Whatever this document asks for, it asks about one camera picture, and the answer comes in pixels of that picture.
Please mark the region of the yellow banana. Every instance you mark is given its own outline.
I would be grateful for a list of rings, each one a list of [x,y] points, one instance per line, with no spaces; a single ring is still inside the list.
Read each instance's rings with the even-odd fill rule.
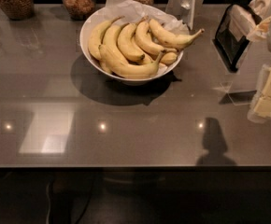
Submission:
[[[102,44],[103,37],[107,29],[117,20],[122,19],[122,16],[115,17],[112,20],[102,21],[97,24],[90,33],[90,38],[88,40],[88,51],[96,59],[100,60],[101,55],[99,51],[99,46]]]
[[[118,45],[117,45],[117,40],[118,40],[118,37],[119,37],[119,34],[122,30],[122,28],[127,25],[124,24],[124,25],[117,25],[117,24],[113,24],[111,25],[105,35],[104,35],[104,38],[103,38],[103,44],[109,46],[109,48],[113,51],[113,53],[117,56],[117,58],[119,58],[119,61],[121,61],[122,63],[128,63],[127,59],[123,56],[123,54],[121,53],[121,51],[119,50],[118,48]],[[109,67],[108,67],[108,63],[102,59],[99,61],[100,63],[100,66],[101,68],[107,72],[108,74],[112,74],[114,73]]]
[[[193,35],[176,35],[170,31],[167,31],[163,26],[156,21],[151,19],[149,26],[152,34],[156,39],[166,48],[174,48],[178,50],[189,47],[195,39],[197,39],[205,30],[200,29]]]
[[[161,51],[156,60],[152,63],[133,65],[122,62],[118,56],[106,45],[100,45],[98,48],[102,60],[107,64],[112,72],[120,77],[132,80],[155,77],[159,70],[160,60],[164,56],[164,53]]]
[[[118,36],[117,44],[121,53],[126,59],[132,62],[139,62],[145,58],[145,54],[133,45],[132,38],[136,33],[137,22],[125,25]]]
[[[160,52],[178,52],[176,49],[165,48],[155,43],[149,36],[149,23],[147,21],[140,22],[135,30],[135,42],[148,54],[158,55]]]

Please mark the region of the small banana under right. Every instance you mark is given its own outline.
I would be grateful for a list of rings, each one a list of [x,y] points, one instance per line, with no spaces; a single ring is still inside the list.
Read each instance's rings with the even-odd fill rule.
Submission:
[[[175,52],[167,52],[161,58],[160,63],[163,63],[165,65],[171,65],[177,60],[177,58],[178,55]]]

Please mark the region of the white paper bowl liner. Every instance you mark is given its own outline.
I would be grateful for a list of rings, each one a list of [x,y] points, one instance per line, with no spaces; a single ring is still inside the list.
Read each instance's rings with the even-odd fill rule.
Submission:
[[[178,20],[175,16],[167,14],[157,7],[144,5],[134,0],[106,0],[103,16],[105,19],[123,16],[125,22],[139,21],[147,16],[149,19],[157,20],[170,32],[185,35],[190,32],[182,20]]]

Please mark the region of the white ceramic bowl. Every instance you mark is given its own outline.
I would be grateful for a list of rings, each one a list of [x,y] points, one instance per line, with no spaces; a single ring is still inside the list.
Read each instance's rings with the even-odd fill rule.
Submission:
[[[82,49],[82,52],[84,54],[84,56],[87,58],[88,62],[92,65],[92,67],[94,67],[97,71],[101,72],[102,74],[104,74],[107,77],[113,78],[115,80],[118,80],[126,85],[130,85],[130,86],[139,86],[139,85],[143,85],[145,83],[148,83],[150,81],[153,81],[156,78],[160,78],[163,77],[164,75],[168,74],[170,71],[172,71],[177,64],[180,62],[182,56],[183,56],[183,52],[181,51],[178,55],[177,60],[172,63],[171,65],[169,65],[167,68],[165,68],[163,65],[159,68],[157,74],[155,77],[153,78],[148,78],[148,79],[139,79],[139,80],[132,80],[132,79],[126,79],[123,77],[120,77],[116,74],[111,75],[108,74],[107,72],[105,72],[101,66],[100,63],[98,62],[98,60],[96,60],[88,51],[88,40],[90,38],[90,33],[92,31],[92,29],[99,24],[102,21],[107,21],[107,20],[111,20],[111,19],[105,19],[103,16],[103,8],[95,11],[82,25],[81,31],[80,31],[80,36],[79,36],[79,41],[80,41],[80,46]],[[122,19],[115,21],[114,24],[118,24],[118,25],[122,25],[125,24],[125,21],[123,21],[123,16]]]

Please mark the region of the clear acrylic sign stand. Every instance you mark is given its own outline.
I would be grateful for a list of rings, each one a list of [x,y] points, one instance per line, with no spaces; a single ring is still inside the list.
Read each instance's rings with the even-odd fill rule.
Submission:
[[[195,14],[200,12],[204,0],[168,0],[165,12],[181,19],[191,30]]]

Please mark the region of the middle glass cereal jar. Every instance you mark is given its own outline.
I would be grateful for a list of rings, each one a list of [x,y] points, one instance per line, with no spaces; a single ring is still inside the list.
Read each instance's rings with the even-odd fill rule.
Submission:
[[[94,12],[95,0],[62,0],[72,20],[83,21]]]

